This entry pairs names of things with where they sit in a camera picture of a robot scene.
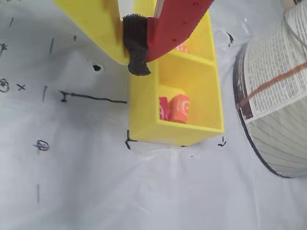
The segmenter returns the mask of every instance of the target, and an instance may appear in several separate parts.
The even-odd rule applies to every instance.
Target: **ink mark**
[[[100,71],[101,70],[101,67],[98,66],[98,65],[93,65],[93,68],[96,72]]]
[[[0,43],[0,56],[2,55],[4,50],[8,50],[8,46],[5,43]]]
[[[89,95],[82,95],[82,94],[77,94],[77,93],[73,93],[73,92],[60,91],[60,93],[63,94],[63,99],[61,100],[61,102],[67,102],[66,96],[71,96],[71,97],[87,98],[87,99],[92,99],[92,100],[96,100],[96,101],[108,101],[108,102],[112,102],[112,103],[121,103],[121,104],[127,104],[128,103],[126,101],[116,101],[116,100],[111,100],[111,99],[108,99],[108,98],[92,97],[92,96],[89,96]]]
[[[37,147],[39,151],[48,151],[49,150],[49,144],[43,140],[38,140],[36,142],[36,145],[33,145],[34,147]]]
[[[229,33],[226,32],[226,34],[229,36],[230,43],[228,44],[228,47],[230,47],[230,45],[234,42],[234,38]]]
[[[0,80],[0,92],[7,92],[9,91],[10,87],[9,87],[9,83],[6,79],[1,79]]]
[[[37,196],[37,203],[40,203],[40,191],[39,191],[39,184],[36,185],[36,196]]]
[[[53,44],[54,44],[54,38],[51,39],[51,44],[50,44],[50,48],[49,48],[49,54],[52,53],[53,50]]]
[[[19,85],[19,84],[16,84],[18,87],[19,87],[19,89],[18,89],[18,91],[20,91],[20,90],[25,90],[25,85],[23,85],[23,86],[21,86],[21,85]]]
[[[132,142],[138,142],[137,140],[132,140],[132,139],[130,138],[130,131],[127,130],[127,140],[125,140],[125,144],[126,144],[126,146],[127,146],[127,148],[128,148],[129,150],[131,150],[131,147],[130,147],[130,145],[129,145],[129,142],[130,142],[130,141],[132,141]]]
[[[45,101],[45,95],[46,95],[46,90],[47,90],[48,86],[44,87],[44,92],[43,92],[43,103]]]
[[[227,143],[227,141],[224,141],[224,136],[223,136],[222,144],[217,144],[217,145],[220,146],[220,147],[224,147],[226,143]]]
[[[9,24],[9,27],[12,26],[13,22],[14,22],[14,17],[12,17],[11,22],[10,22],[10,24]]]

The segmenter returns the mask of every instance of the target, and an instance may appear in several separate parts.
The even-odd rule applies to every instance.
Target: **red object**
[[[170,102],[169,121],[184,123],[188,121],[190,100],[186,95],[179,94]]]
[[[159,97],[160,100],[160,119],[168,121],[169,107],[167,97]]]
[[[213,0],[158,0],[148,18],[146,62],[154,61],[187,40]]]

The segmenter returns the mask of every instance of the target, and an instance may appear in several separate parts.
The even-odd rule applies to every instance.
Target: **wrinkled fabric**
[[[122,0],[121,14],[131,4]],[[210,7],[223,135],[187,148],[130,142],[128,150],[129,104],[62,102],[60,92],[128,101],[125,67],[51,0],[0,0],[0,79],[9,84],[0,92],[0,229],[306,229],[307,179],[279,178],[262,165],[232,87],[240,47],[282,11],[276,0]]]

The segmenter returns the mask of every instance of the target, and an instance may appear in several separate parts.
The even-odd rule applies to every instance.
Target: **yellow shelf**
[[[154,4],[135,0],[136,13],[154,14]],[[130,137],[189,146],[224,132],[221,92],[209,14],[186,41],[189,53],[172,50],[148,63],[151,75],[130,76]],[[159,97],[190,98],[187,124],[160,120]]]

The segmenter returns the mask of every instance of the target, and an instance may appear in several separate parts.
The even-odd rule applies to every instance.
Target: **black rim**
[[[234,96],[235,96],[235,106],[237,103],[239,103],[239,96],[238,96],[238,88],[237,88],[237,77],[236,77],[236,68],[234,68],[234,71],[233,71],[233,87],[234,87]],[[241,120],[241,124],[242,124],[242,127],[245,131],[245,135],[250,143],[250,145],[252,146],[252,148],[254,149],[256,155],[258,156],[258,158],[260,159],[260,161],[264,164],[264,166],[270,171],[272,172],[273,174],[279,176],[279,177],[282,177],[282,178],[291,178],[289,176],[283,176],[283,175],[280,175],[278,174],[274,169],[271,168],[271,166],[268,165],[268,163],[263,159],[263,157],[261,156],[261,154],[259,153],[258,149],[256,148],[253,140],[251,139],[249,133],[248,133],[248,129],[245,125],[245,122],[244,122],[244,119],[243,119],[243,116],[242,116],[242,113],[241,113],[241,110],[237,110],[238,111],[238,114],[239,114],[239,117],[240,117],[240,120]]]

